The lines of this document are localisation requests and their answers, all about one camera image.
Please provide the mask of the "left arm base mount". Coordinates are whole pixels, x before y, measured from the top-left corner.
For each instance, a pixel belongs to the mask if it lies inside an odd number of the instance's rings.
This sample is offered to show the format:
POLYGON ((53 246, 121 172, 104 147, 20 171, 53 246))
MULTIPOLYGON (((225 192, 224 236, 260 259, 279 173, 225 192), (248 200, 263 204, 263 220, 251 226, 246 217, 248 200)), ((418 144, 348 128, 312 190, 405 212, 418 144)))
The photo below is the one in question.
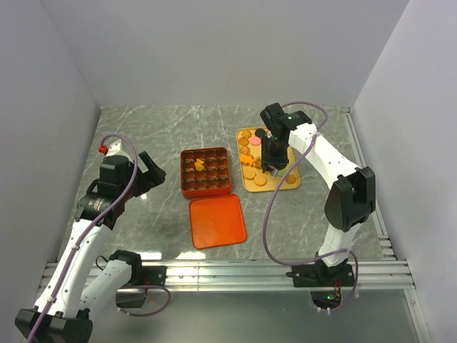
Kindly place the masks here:
POLYGON ((144 267, 140 254, 125 250, 115 251, 107 260, 126 262, 131 267, 131 277, 128 282, 122 286, 122 289, 133 289, 133 292, 121 293, 116 295, 116 306, 120 312, 128 314, 132 317, 147 317, 153 314, 158 314, 163 311, 171 301, 171 292, 165 288, 165 277, 167 267, 155 266, 144 267), (133 314, 128 309, 141 308, 148 296, 150 290, 161 290, 167 295, 165 304, 157 310, 148 314, 133 314))

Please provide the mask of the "orange fish shaped cookie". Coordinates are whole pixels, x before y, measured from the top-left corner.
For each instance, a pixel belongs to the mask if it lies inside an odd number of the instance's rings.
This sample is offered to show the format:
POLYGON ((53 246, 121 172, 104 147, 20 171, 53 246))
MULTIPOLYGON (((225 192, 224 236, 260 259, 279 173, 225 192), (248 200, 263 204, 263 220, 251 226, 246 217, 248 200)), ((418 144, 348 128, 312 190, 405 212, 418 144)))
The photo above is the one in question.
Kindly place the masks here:
POLYGON ((239 157, 239 160, 242 164, 253 166, 256 162, 256 159, 250 154, 242 154, 239 157))

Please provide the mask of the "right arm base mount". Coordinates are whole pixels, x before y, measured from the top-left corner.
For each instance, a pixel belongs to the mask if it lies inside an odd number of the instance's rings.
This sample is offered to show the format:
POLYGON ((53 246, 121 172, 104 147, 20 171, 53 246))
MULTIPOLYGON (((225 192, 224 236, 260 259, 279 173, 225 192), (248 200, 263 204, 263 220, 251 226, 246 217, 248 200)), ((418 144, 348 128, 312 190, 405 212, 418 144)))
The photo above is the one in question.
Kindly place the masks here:
POLYGON ((292 278, 293 286, 300 287, 352 287, 355 284, 355 272, 345 259, 334 267, 327 267, 322 261, 291 268, 286 276, 292 278))

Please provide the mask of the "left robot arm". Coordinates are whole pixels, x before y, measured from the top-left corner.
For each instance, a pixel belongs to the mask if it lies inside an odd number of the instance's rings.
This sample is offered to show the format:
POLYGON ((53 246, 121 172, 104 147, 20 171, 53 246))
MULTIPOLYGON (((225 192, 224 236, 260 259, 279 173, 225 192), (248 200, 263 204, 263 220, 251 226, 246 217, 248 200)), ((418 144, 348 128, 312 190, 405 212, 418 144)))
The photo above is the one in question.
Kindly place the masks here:
POLYGON ((114 252, 101 273, 88 282, 99 250, 111 235, 125 204, 164 183, 166 173, 146 152, 137 153, 124 136, 100 143, 99 178, 79 200, 71 235, 51 280, 30 309, 20 309, 15 325, 28 342, 87 342, 99 312, 120 289, 146 298, 151 289, 168 294, 166 268, 147 270, 141 255, 114 252))

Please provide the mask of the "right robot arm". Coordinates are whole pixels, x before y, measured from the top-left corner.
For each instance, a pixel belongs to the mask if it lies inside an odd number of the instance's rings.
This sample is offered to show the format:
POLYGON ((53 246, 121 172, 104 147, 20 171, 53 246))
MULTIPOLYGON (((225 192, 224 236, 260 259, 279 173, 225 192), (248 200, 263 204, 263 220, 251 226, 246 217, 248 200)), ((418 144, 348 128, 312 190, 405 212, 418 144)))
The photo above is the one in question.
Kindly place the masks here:
POLYGON ((286 113, 274 103, 260 117, 268 129, 261 138, 261 167, 265 172, 287 174, 296 167, 288 159, 288 149, 300 153, 325 181, 329 193, 324 205, 328 229, 315 257, 322 261, 314 268, 318 283, 330 285, 338 279, 338 266, 348 257, 353 239, 361 225, 376 210, 376 176, 340 153, 303 111, 286 113))

